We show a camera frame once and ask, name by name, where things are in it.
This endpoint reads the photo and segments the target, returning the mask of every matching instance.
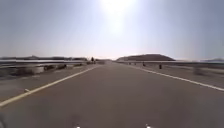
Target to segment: white lane marking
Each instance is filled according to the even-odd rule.
[[[134,67],[134,66],[130,66],[130,67],[135,68],[135,69],[139,69],[139,70],[142,70],[142,71],[145,71],[145,72],[148,72],[148,73],[154,73],[154,74],[157,74],[157,75],[166,76],[166,77],[170,77],[170,78],[173,78],[173,79],[178,79],[178,80],[190,82],[190,83],[193,83],[193,84],[197,84],[197,85],[200,85],[200,86],[212,88],[212,89],[215,89],[215,90],[224,91],[223,88],[215,87],[214,85],[204,84],[204,83],[200,83],[200,82],[197,82],[197,81],[184,79],[184,78],[181,78],[181,77],[176,77],[176,76],[171,76],[171,75],[167,75],[167,74],[163,74],[163,73],[158,73],[158,72],[142,69],[142,68],[139,68],[139,67]]]
[[[75,74],[73,74],[73,75],[67,76],[67,77],[62,78],[62,79],[60,79],[60,80],[54,81],[54,82],[52,82],[52,83],[46,84],[46,85],[41,86],[41,87],[39,87],[39,88],[30,90],[30,91],[28,91],[28,92],[26,92],[26,93],[23,93],[23,94],[20,94],[20,95],[18,95],[18,96],[15,96],[15,97],[13,97],[13,98],[10,98],[10,99],[8,99],[8,100],[5,100],[5,101],[3,101],[3,102],[0,103],[0,107],[6,106],[6,105],[8,105],[8,104],[10,104],[10,103],[13,103],[13,102],[15,102],[15,101],[17,101],[17,100],[20,100],[20,99],[22,99],[22,98],[24,98],[24,97],[26,97],[26,96],[29,96],[29,95],[31,95],[31,94],[33,94],[33,93],[39,92],[39,91],[41,91],[41,90],[43,90],[43,89],[46,89],[46,88],[48,88],[48,87],[51,87],[51,86],[53,86],[53,85],[55,85],[55,84],[58,84],[58,83],[60,83],[60,82],[62,82],[62,81],[65,81],[65,80],[68,80],[68,79],[70,79],[70,78],[73,78],[73,77],[75,77],[75,76],[81,75],[81,74],[83,74],[83,73],[86,73],[86,72],[91,71],[91,70],[93,70],[93,69],[95,69],[95,68],[98,68],[98,67],[100,67],[100,66],[96,66],[96,67],[93,67],[93,68],[84,70],[84,71],[82,71],[82,72],[75,73]]]

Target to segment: hill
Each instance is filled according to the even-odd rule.
[[[175,61],[173,58],[160,55],[160,54],[146,54],[126,56],[117,59],[118,61]]]

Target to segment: asphalt road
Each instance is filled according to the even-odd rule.
[[[223,128],[223,109],[223,91],[106,64],[12,102],[1,116],[7,128]]]

